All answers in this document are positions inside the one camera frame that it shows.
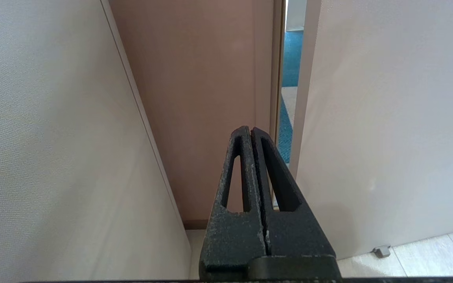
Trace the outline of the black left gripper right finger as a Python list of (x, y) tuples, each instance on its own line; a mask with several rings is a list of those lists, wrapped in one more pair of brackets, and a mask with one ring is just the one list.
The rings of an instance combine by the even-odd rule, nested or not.
[(336, 253), (269, 134), (251, 131), (265, 255), (252, 278), (341, 278)]

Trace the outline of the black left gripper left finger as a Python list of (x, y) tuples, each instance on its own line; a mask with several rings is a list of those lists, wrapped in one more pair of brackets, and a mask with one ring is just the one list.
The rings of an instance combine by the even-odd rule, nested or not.
[[(241, 163), (243, 211), (228, 210), (235, 158)], [(200, 279), (248, 279), (248, 265), (266, 255), (256, 163), (250, 129), (234, 130), (199, 258)]]

